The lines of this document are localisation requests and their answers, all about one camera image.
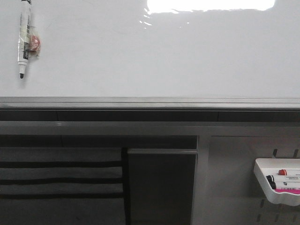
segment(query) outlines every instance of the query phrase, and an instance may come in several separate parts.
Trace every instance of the red marker cap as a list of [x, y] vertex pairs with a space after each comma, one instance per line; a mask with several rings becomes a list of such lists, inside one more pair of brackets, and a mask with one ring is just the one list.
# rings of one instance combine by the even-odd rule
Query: red marker cap
[[286, 175], [287, 175], [287, 172], [286, 172], [286, 170], [279, 170], [279, 171], [278, 171], [278, 175], [286, 176]]

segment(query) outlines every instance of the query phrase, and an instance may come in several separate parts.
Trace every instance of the white surface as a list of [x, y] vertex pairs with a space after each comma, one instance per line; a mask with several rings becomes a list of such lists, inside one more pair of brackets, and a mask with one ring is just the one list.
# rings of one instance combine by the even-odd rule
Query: white surface
[[33, 0], [42, 48], [23, 80], [21, 4], [0, 4], [2, 97], [300, 99], [298, 0], [151, 15], [146, 0]]
[[300, 195], [275, 192], [266, 178], [268, 175], [278, 175], [281, 169], [300, 169], [300, 159], [286, 158], [257, 158], [254, 173], [261, 185], [267, 199], [274, 204], [286, 204], [291, 206], [300, 205]]

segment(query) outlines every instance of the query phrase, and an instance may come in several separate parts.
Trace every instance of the white plastic holder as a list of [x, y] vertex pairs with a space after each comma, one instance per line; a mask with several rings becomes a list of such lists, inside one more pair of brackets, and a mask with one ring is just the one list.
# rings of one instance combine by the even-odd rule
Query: white plastic holder
[[300, 170], [300, 159], [257, 158], [254, 166], [254, 174], [269, 202], [290, 206], [300, 205], [300, 195], [288, 192], [279, 193], [270, 186], [266, 176], [278, 175], [278, 171], [281, 169]]

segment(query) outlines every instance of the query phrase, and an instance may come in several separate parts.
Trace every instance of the marker tray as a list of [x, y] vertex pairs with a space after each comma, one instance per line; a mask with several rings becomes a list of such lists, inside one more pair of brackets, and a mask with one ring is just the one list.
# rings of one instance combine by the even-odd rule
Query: marker tray
[[287, 158], [257, 158], [254, 174], [261, 185], [269, 202], [273, 204], [300, 205], [300, 195], [288, 192], [276, 192], [266, 178], [268, 175], [278, 175], [281, 169], [300, 170], [300, 159]]

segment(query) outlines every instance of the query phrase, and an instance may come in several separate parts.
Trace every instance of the marker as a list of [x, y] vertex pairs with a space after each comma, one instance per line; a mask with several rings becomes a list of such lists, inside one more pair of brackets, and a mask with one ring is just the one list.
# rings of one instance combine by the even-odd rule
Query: marker
[[282, 189], [275, 189], [276, 192], [287, 192], [287, 193], [292, 193], [296, 195], [300, 195], [300, 190], [282, 190]]
[[268, 182], [271, 181], [287, 181], [287, 182], [300, 182], [300, 176], [279, 176], [279, 175], [269, 175], [266, 176]]
[[300, 182], [269, 182], [272, 189], [281, 189], [281, 190], [300, 190]]
[[279, 170], [278, 175], [284, 175], [284, 176], [300, 176], [300, 170]]
[[23, 79], [29, 56], [31, 0], [21, 0], [19, 55], [20, 78]]

